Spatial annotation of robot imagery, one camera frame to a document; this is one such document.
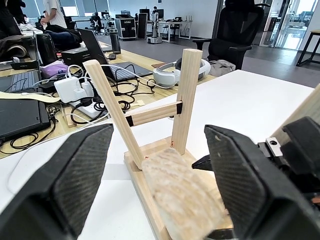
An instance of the wooden base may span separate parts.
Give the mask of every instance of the wooden base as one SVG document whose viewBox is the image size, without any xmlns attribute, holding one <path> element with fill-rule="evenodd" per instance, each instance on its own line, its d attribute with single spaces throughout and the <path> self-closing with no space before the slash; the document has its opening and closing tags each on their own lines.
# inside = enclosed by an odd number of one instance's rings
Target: wooden base
<svg viewBox="0 0 320 240">
<path fill-rule="evenodd" d="M 140 149 L 142 151 L 142 154 L 145 156 L 145 158 L 148 158 L 154 154 L 157 154 L 160 151 L 163 151 L 169 148 L 170 145 L 171 145 L 171 137 L 167 137 L 165 139 L 161 139 L 159 141 L 142 146 L 140 147 Z M 196 159 L 188 152 L 188 150 L 185 151 L 185 154 L 182 155 L 182 157 L 190 165 L 196 161 Z M 158 240 L 171 240 L 172 238 L 170 237 L 166 229 L 166 226 L 164 225 L 160 217 L 158 207 L 156 206 L 152 198 L 152 195 L 149 191 L 144 173 L 142 170 L 140 170 L 136 166 L 130 152 L 124 153 L 124 162 L 131 175 L 133 185 L 140 197 L 140 200 L 144 207 L 144 211 L 148 217 L 149 223 L 151 224 L 156 237 L 158 238 Z M 214 193 L 214 195 L 217 197 L 217 199 L 220 200 L 221 204 L 223 205 L 214 174 L 209 171 L 198 170 L 198 169 L 194 169 L 194 171 L 196 172 L 197 175 L 199 175 L 199 177 L 205 183 L 207 183 L 207 190 L 210 192 L 212 191 L 212 193 Z M 233 225 L 232 225 L 231 219 L 226 214 L 225 218 L 223 219 L 223 222 L 219 226 L 219 229 L 228 229 L 232 227 Z"/>
</svg>

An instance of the black box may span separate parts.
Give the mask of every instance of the black box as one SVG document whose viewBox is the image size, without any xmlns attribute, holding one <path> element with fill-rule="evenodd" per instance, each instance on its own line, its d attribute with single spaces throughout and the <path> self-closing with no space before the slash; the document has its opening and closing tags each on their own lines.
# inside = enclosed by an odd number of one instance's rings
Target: black box
<svg viewBox="0 0 320 240">
<path fill-rule="evenodd" d="M 61 52 L 61 57 L 66 65 L 79 65 L 83 67 L 83 62 L 91 60 L 90 53 L 86 47 L 79 47 Z"/>
</svg>

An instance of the desk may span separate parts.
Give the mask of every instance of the desk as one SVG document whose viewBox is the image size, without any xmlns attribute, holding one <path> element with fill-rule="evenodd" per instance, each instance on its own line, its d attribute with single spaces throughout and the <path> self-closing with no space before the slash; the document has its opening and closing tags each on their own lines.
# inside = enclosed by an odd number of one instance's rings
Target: desk
<svg viewBox="0 0 320 240">
<path fill-rule="evenodd" d="M 183 24 L 186 24 L 188 26 L 188 24 L 190 24 L 190 27 L 189 27 L 189 37 L 184 37 L 184 36 L 181 36 L 181 27 Z M 179 25 L 179 38 L 180 39 L 188 39 L 190 40 L 191 39 L 191 25 L 192 25 L 192 21 L 174 21 L 174 22 L 166 22 L 166 21 L 159 21 L 159 27 L 158 27 L 158 35 L 159 37 L 161 36 L 160 34 L 160 25 L 169 25 L 169 29 L 168 29 L 168 40 L 164 40 L 162 39 L 162 41 L 164 42 L 167 42 L 167 43 L 170 43 L 170 34 L 171 34 L 171 26 L 172 25 Z"/>
<path fill-rule="evenodd" d="M 314 36 L 320 36 L 320 29 L 312 30 L 312 31 L 310 32 L 310 36 L 309 36 L 309 38 L 308 38 L 308 41 L 306 41 L 306 44 L 305 44 L 304 49 L 303 49 L 303 51 L 302 51 L 302 53 L 301 53 L 301 56 L 299 57 L 299 60 L 298 60 L 298 62 L 296 63 L 296 66 L 297 66 L 297 67 L 300 67 L 300 66 L 302 66 L 303 64 L 307 64 L 307 63 L 320 64 L 320 61 L 313 60 L 313 58 L 314 58 L 314 56 L 315 56 L 315 54 L 316 54 L 316 51 L 317 51 L 317 49 L 318 49 L 318 47 L 319 47 L 319 44 L 320 44 L 320 37 L 319 37 L 318 42 L 316 43 L 316 45 L 315 45 L 315 47 L 314 47 L 314 50 L 313 50 L 313 52 L 312 52 L 312 54 L 311 54 L 311 57 L 309 57 L 308 59 L 306 59 L 306 60 L 303 61 L 303 58 L 304 58 L 304 56 L 305 56 L 305 54 L 306 54 L 306 51 L 308 50 L 309 44 L 310 44 L 310 42 L 311 42 L 311 40 L 312 40 L 312 38 L 313 38 Z"/>
<path fill-rule="evenodd" d="M 205 124 L 232 129 L 247 135 L 255 143 L 262 142 L 278 129 L 312 90 L 311 87 L 241 70 L 200 84 L 195 92 L 186 148 L 196 159 L 209 154 Z M 172 103 L 176 98 L 174 94 L 131 113 Z M 142 146 L 170 136 L 172 127 L 173 121 L 164 118 L 134 126 L 132 131 Z M 14 196 L 8 191 L 7 182 L 11 191 L 18 192 L 66 138 L 67 135 L 61 136 L 28 151 L 10 179 L 10 172 L 23 153 L 0 159 L 0 213 Z M 79 240 L 155 239 L 124 165 L 124 152 L 127 150 L 114 126 L 102 182 Z"/>
<path fill-rule="evenodd" d="M 161 61 L 154 60 L 154 59 L 142 56 L 142 55 L 138 55 L 138 54 L 135 54 L 135 53 L 123 50 L 123 49 L 121 50 L 121 54 L 118 54 L 116 56 L 116 59 L 110 61 L 110 63 L 122 63 L 122 62 L 132 62 L 134 64 L 137 64 L 137 65 L 139 65 L 139 66 L 141 66 L 143 68 L 149 69 L 149 70 L 153 70 L 154 69 L 151 65 L 161 63 Z M 12 74 L 24 73 L 24 72 L 26 72 L 26 70 L 19 70 L 19 71 L 16 71 L 16 70 L 13 70 L 13 69 L 4 70 L 4 71 L 0 71 L 0 77 L 12 75 Z M 151 79 L 152 77 L 153 76 L 150 75 L 150 76 L 147 76 L 145 78 L 146 79 Z M 201 81 L 199 81 L 198 84 L 205 83 L 207 81 L 212 80 L 213 78 L 214 78 L 213 76 L 208 75 L 207 77 L 205 77 Z M 128 92 L 128 91 L 131 91 L 133 89 L 134 89 L 133 86 L 128 86 L 128 85 L 119 86 L 119 91 L 120 92 Z M 178 92 L 178 87 L 175 86 L 175 87 L 173 87 L 171 89 L 162 89 L 162 88 L 159 88 L 159 87 L 155 87 L 153 90 L 155 91 L 154 94 L 138 94 L 138 95 L 135 95 L 134 98 L 135 98 L 136 101 L 142 100 L 145 104 L 149 104 L 149 103 L 153 103 L 153 102 L 155 102 L 157 100 L 163 99 L 163 98 L 165 98 L 167 96 L 176 94 Z M 150 89 L 148 87 L 143 86 L 142 84 L 140 84 L 137 93 L 146 93 L 146 92 L 149 93 Z M 117 99 L 131 101 L 131 99 L 129 97 L 127 97 L 127 96 L 117 96 Z M 80 115 L 81 117 L 82 116 L 84 117 L 84 114 L 81 113 L 80 111 L 76 110 L 75 113 L 77 115 Z M 62 112 L 59 112 L 56 115 L 56 118 L 58 119 L 59 122 L 56 124 L 56 128 L 55 128 L 54 132 L 52 134 L 50 134 L 50 136 L 47 139 L 55 138 L 55 137 L 64 135 L 66 133 L 70 133 L 70 132 L 72 132 L 72 131 L 77 129 L 76 126 L 75 127 L 71 127 L 71 128 L 69 128 L 67 126 L 67 123 L 65 122 L 65 120 L 63 118 Z M 42 138 L 50 130 L 51 129 L 46 129 L 46 130 L 38 132 L 39 133 L 39 137 Z M 31 136 L 22 137 L 21 139 L 16 141 L 16 144 L 17 145 L 27 144 L 32 140 L 32 138 L 33 137 L 31 137 Z M 10 147 L 9 142 L 5 143 L 1 147 L 1 149 L 4 152 L 7 152 L 7 153 L 15 153 L 16 152 L 16 150 L 14 150 L 14 149 L 12 149 Z M 0 158 L 4 158 L 6 156 L 7 155 L 0 153 Z"/>
<path fill-rule="evenodd" d="M 35 32 L 35 34 L 43 34 L 44 32 L 43 31 L 41 31 L 41 30 L 31 30 L 31 31 L 22 31 L 21 33 L 22 33 L 22 35 L 24 35 L 24 36 L 33 36 L 34 35 L 34 32 Z"/>
</svg>

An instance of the vr headset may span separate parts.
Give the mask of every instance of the vr headset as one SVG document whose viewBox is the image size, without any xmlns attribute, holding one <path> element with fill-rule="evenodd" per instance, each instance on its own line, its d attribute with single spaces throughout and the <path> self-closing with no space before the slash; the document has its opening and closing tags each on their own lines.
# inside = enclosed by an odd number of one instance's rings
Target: vr headset
<svg viewBox="0 0 320 240">
<path fill-rule="evenodd" d="M 175 62 L 171 62 L 154 69 L 153 79 L 155 80 L 155 83 L 166 88 L 170 88 L 178 84 L 180 80 L 181 63 L 182 63 L 182 58 L 180 58 Z M 172 68 L 172 67 L 175 67 L 175 69 L 172 72 L 165 71 L 165 69 Z M 206 60 L 201 59 L 198 79 L 200 80 L 205 76 L 207 76 L 210 72 L 210 69 L 211 69 L 210 63 L 207 62 Z"/>
</svg>

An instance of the white charger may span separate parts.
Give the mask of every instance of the white charger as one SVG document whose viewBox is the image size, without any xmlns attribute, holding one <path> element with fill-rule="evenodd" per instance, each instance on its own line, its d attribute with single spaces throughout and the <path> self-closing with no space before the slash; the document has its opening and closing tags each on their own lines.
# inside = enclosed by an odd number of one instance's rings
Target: white charger
<svg viewBox="0 0 320 240">
<path fill-rule="evenodd" d="M 69 103 L 71 101 L 78 100 L 78 96 L 83 96 L 83 92 L 76 92 L 78 89 L 82 89 L 79 83 L 79 79 L 75 76 L 61 79 L 54 82 L 54 87 L 59 94 L 59 97 L 63 103 Z"/>
<path fill-rule="evenodd" d="M 94 90 L 93 90 L 90 82 L 85 81 L 85 82 L 81 83 L 81 86 L 85 90 L 87 97 L 94 97 L 95 96 Z"/>
</svg>

